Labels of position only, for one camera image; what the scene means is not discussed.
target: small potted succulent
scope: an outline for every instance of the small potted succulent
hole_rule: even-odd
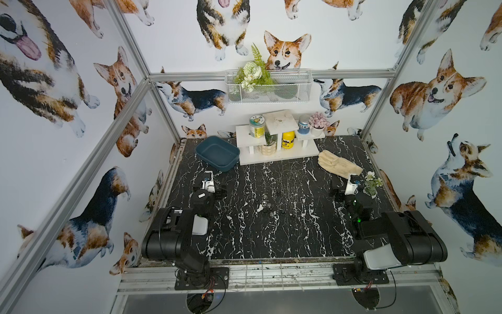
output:
[[[270,133],[266,131],[265,140],[267,143],[260,146],[260,153],[265,156],[274,155],[277,151],[277,134],[270,135]]]
[[[377,196],[377,187],[383,186],[384,182],[381,178],[376,178],[373,171],[368,171],[364,178],[366,179],[366,181],[364,181],[364,194],[371,196],[371,198],[375,198]]]
[[[328,119],[319,112],[314,113],[309,118],[309,127],[313,136],[320,136],[328,125]]]

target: white flower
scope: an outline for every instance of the white flower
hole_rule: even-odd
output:
[[[373,181],[373,179],[375,179],[375,173],[373,171],[368,171],[368,174],[364,178],[368,181]]]

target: white flower pot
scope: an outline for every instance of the white flower pot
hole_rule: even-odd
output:
[[[324,128],[322,129],[310,128],[310,132],[312,133],[313,136],[320,136],[323,131]]]

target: yellow container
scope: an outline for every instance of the yellow container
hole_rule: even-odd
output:
[[[294,140],[295,140],[295,131],[283,133],[282,147],[286,149],[293,147]]]

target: marble surface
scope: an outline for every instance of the marble surface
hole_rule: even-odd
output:
[[[327,149],[364,170],[373,166],[357,136],[315,140],[319,151]],[[361,248],[380,246],[355,241],[347,224],[347,211],[329,196],[332,176],[317,164],[317,157],[240,166],[222,173],[199,159],[195,147],[201,140],[187,140],[167,201],[168,206],[187,207],[194,186],[200,186],[205,170],[214,171],[217,184],[226,185],[228,197],[215,202],[209,231],[193,236],[192,245],[209,259],[250,259],[350,256]],[[272,209],[261,210],[266,194]],[[391,211],[383,188],[372,201],[373,216]]]

